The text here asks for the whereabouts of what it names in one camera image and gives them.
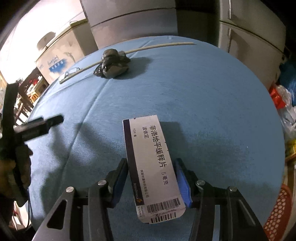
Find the person's left hand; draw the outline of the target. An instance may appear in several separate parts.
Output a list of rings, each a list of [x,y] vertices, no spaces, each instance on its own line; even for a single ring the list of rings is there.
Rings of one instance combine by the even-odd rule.
[[[14,200],[19,207],[29,200],[32,155],[26,144],[1,151],[1,194]]]

